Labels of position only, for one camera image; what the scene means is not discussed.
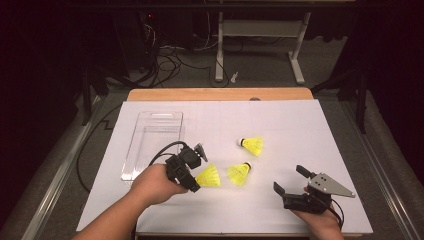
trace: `wooden table edge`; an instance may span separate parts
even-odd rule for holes
[[[133,89],[127,101],[311,100],[305,87],[290,88],[162,88]]]

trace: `human hand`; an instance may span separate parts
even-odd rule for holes
[[[322,214],[313,214],[296,210],[291,211],[308,225],[309,229],[317,239],[344,239],[337,217],[329,210],[326,210]]]
[[[140,198],[147,206],[166,202],[175,194],[188,190],[166,176],[165,164],[153,164],[133,181],[129,194]]]

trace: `table leg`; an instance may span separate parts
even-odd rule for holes
[[[297,36],[296,48],[292,52],[288,53],[290,63],[292,65],[293,73],[296,78],[296,82],[299,85],[305,84],[305,79],[303,78],[302,71],[300,70],[299,62],[297,61],[297,56],[299,55],[300,47],[302,46],[303,38],[305,37],[306,29],[308,28],[309,18],[311,16],[310,12],[305,13],[302,21],[302,26],[299,29],[299,34]]]
[[[224,38],[223,33],[223,13],[219,13],[219,25],[218,25],[218,53],[216,55],[216,67],[215,67],[215,81],[222,82],[224,80],[224,52],[222,51],[222,41]]]

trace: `clear plastic container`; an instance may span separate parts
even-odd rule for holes
[[[141,112],[134,129],[121,179],[132,181],[149,166],[153,157],[168,144],[183,140],[182,112]],[[177,154],[178,146],[166,153]]]

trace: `yellow shuttlecock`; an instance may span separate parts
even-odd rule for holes
[[[195,179],[202,187],[221,186],[221,179],[219,178],[218,170],[213,164],[209,164],[209,166],[199,173]]]
[[[256,157],[262,152],[264,140],[261,137],[256,138],[242,138],[238,141],[238,144],[251,152]]]
[[[251,165],[246,162],[229,167],[227,169],[227,175],[235,185],[243,186],[250,169]]]

